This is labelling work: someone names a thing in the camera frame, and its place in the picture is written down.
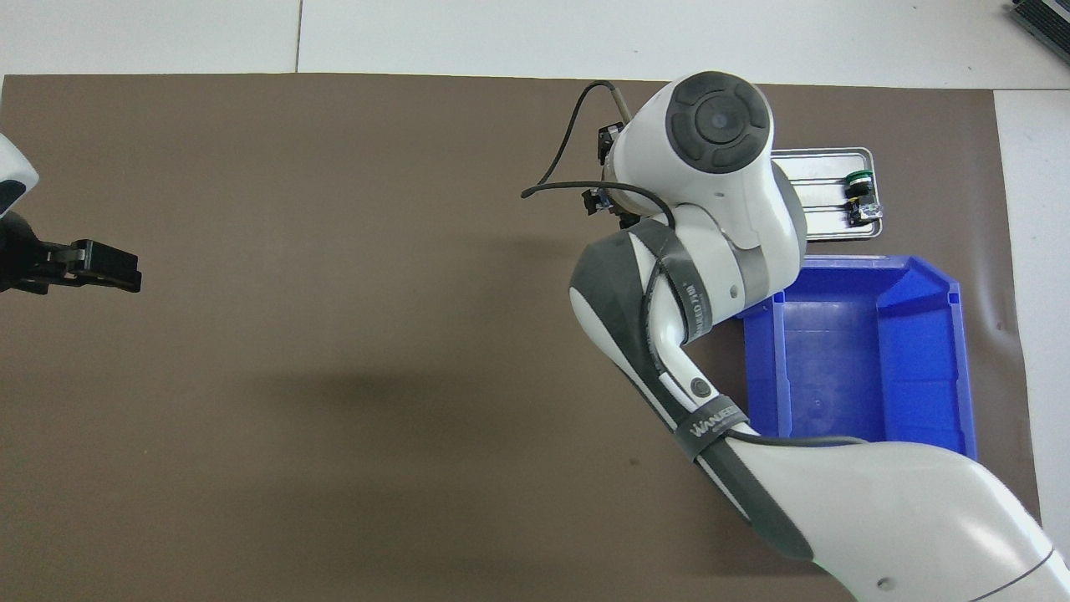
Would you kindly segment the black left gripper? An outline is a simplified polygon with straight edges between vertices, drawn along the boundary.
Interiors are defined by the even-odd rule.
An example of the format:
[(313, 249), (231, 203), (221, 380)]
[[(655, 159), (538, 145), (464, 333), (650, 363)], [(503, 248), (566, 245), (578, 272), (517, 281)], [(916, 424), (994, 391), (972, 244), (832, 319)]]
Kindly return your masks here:
[[(127, 293), (138, 293), (142, 273), (138, 256), (102, 242), (78, 240), (59, 245), (39, 240), (29, 222), (7, 211), (1, 221), (1, 293), (18, 290), (46, 296), (50, 284), (102, 285)], [(34, 271), (43, 265), (45, 283), (33, 281)]]

